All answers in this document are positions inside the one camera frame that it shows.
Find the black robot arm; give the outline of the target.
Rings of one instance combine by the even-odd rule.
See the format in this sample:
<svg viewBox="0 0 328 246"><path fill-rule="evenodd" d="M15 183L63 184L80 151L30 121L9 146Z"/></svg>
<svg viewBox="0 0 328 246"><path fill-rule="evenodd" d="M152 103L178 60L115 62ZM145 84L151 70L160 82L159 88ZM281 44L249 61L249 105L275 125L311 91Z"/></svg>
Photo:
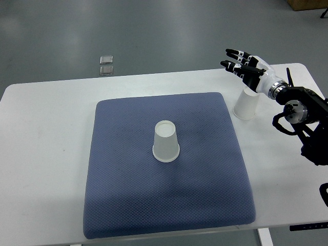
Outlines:
<svg viewBox="0 0 328 246"><path fill-rule="evenodd" d="M286 135L298 136L301 155L317 166L326 166L327 99L311 89L295 86L289 70L287 80L278 77L258 56L235 49L226 49L226 55L233 59L221 61L226 71L240 77L253 92L263 93L283 106L272 125Z"/></svg>

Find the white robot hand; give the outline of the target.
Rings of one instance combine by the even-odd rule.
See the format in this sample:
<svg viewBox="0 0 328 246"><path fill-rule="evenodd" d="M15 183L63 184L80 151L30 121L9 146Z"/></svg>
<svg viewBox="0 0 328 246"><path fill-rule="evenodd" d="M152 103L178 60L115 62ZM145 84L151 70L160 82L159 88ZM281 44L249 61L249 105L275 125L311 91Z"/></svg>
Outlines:
<svg viewBox="0 0 328 246"><path fill-rule="evenodd" d="M285 88L285 81L277 77L275 70L260 57L234 49L226 49L226 54L241 64L228 60L221 61L220 64L226 71L235 75L251 75L247 86L252 91L263 93L267 97L276 97L278 92Z"/></svg>

